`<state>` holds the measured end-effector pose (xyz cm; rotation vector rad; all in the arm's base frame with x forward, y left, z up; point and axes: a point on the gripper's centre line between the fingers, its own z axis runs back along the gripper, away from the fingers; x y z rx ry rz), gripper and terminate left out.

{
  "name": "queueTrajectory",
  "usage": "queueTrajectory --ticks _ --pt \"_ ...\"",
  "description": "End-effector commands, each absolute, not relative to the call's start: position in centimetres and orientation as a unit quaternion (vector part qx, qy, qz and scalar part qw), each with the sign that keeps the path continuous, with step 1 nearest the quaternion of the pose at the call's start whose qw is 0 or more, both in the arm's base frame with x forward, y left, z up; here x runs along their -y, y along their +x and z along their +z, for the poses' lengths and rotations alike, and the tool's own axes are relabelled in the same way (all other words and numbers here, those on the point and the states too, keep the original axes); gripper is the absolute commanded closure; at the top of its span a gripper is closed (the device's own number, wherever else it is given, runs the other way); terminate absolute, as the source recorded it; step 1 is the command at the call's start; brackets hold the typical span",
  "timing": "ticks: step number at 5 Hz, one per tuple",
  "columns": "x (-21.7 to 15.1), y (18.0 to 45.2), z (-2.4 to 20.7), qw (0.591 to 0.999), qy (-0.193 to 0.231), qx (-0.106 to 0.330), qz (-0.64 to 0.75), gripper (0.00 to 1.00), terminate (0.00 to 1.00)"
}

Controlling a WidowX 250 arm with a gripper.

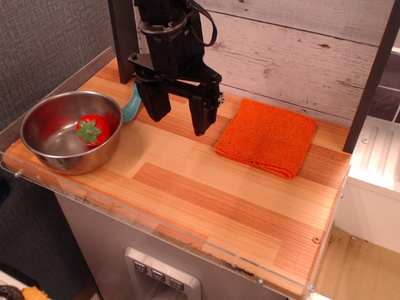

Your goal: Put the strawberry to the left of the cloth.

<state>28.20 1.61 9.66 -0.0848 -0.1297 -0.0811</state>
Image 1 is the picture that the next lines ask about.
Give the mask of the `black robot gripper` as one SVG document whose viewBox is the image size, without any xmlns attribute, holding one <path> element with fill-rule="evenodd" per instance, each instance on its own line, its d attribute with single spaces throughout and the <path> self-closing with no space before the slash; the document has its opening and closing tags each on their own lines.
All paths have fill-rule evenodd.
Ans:
<svg viewBox="0 0 400 300">
<path fill-rule="evenodd" d="M 147 32 L 148 53 L 132 53 L 129 62 L 136 72 L 136 87 L 149 117 L 159 122 L 171 111 L 169 95 L 189 100 L 196 136 L 216 122 L 223 102 L 221 75 L 204 62 L 206 42 L 200 29 Z"/>
</svg>

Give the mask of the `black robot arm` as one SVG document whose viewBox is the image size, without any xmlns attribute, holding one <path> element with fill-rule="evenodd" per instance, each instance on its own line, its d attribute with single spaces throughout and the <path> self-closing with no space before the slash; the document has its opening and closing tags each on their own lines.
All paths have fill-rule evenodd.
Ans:
<svg viewBox="0 0 400 300">
<path fill-rule="evenodd" d="M 188 99 L 194 133 L 205 134 L 216 122 L 223 103 L 222 77 L 207 66 L 205 48 L 216 42 L 212 29 L 209 42 L 203 39 L 201 16 L 211 15 L 196 1 L 136 1 L 139 30 L 149 52 L 129 58 L 136 72 L 135 84 L 149 117 L 160 121 L 171 111 L 169 95 Z"/>
</svg>

